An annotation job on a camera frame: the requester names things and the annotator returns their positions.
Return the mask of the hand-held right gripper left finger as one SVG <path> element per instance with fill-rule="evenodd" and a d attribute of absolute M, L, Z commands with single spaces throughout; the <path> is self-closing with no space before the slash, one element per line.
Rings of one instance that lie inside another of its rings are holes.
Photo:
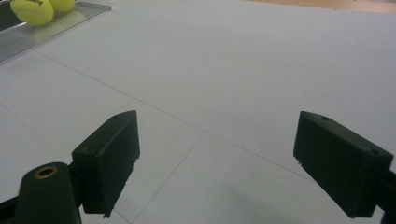
<path fill-rule="evenodd" d="M 110 217 L 139 156 L 135 110 L 111 117 L 72 152 L 85 213 Z"/>

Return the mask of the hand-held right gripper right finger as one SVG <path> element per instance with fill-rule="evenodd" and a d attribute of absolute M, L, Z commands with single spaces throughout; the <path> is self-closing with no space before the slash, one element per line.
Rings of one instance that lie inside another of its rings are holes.
<path fill-rule="evenodd" d="M 394 217 L 393 155 L 340 123 L 300 113 L 293 156 L 351 218 Z"/>

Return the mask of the clear plastic container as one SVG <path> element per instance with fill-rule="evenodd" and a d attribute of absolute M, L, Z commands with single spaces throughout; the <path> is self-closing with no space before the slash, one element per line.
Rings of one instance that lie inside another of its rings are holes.
<path fill-rule="evenodd" d="M 0 31 L 0 64 L 42 45 L 112 9 L 109 0 L 77 0 L 66 13 L 55 12 L 52 21 L 41 26 L 20 22 Z"/>

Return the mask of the yellow tennis ball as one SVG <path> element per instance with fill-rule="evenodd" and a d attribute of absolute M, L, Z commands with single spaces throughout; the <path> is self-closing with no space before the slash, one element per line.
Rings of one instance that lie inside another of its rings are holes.
<path fill-rule="evenodd" d="M 75 0 L 49 0 L 55 11 L 65 13 L 73 9 Z"/>
<path fill-rule="evenodd" d="M 11 0 L 10 7 L 19 20 L 35 26 L 51 22 L 54 16 L 49 0 Z"/>

